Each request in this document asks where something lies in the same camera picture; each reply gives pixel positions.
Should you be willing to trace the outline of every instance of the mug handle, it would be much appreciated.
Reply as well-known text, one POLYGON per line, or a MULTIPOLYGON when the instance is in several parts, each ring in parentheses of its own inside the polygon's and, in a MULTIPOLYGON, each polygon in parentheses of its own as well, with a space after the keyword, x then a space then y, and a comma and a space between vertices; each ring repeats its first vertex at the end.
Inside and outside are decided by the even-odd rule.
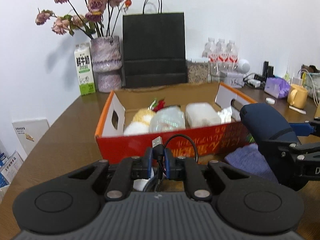
POLYGON ((290 106, 294 105, 294 98, 296 97, 298 90, 294 89, 291 91, 291 93, 288 96, 288 103, 290 106))

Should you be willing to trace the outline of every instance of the yellow mug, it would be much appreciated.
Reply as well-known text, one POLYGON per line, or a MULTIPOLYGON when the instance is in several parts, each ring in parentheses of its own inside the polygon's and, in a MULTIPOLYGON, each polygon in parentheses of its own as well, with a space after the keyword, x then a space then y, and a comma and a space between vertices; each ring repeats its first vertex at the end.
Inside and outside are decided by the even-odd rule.
POLYGON ((303 109, 306 105, 308 97, 308 90, 296 84, 290 86, 288 95, 288 103, 299 109, 303 109))

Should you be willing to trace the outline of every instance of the yellow plush toy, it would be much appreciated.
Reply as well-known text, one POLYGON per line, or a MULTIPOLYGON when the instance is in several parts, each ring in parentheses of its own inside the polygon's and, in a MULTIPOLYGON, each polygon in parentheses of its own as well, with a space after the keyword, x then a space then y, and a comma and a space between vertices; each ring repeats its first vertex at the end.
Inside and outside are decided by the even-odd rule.
POLYGON ((135 135, 149 133, 151 119, 156 115, 149 109, 140 109, 133 117, 132 122, 124 130, 123 135, 135 135))

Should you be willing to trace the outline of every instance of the black shopping bag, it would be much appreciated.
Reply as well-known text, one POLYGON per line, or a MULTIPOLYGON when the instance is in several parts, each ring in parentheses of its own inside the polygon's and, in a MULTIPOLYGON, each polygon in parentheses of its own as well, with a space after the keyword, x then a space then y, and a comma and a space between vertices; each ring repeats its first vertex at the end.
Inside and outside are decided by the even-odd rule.
POLYGON ((145 14, 144 7, 123 16, 126 87, 187 82, 184 13, 162 13, 162 1, 160 13, 145 14))

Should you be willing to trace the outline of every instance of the vase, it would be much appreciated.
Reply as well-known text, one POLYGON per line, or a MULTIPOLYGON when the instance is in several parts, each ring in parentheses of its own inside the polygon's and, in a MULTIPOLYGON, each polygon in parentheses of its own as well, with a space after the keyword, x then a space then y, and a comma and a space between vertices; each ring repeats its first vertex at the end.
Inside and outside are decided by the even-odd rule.
POLYGON ((94 72, 104 73, 122 67, 119 36, 91 40, 91 51, 94 72))
POLYGON ((121 88, 121 77, 116 70, 98 73, 97 79, 99 92, 109 93, 111 90, 119 90, 121 88))
POLYGON ((119 36, 91 40, 92 70, 100 92, 108 93, 121 88, 117 70, 122 67, 119 36))

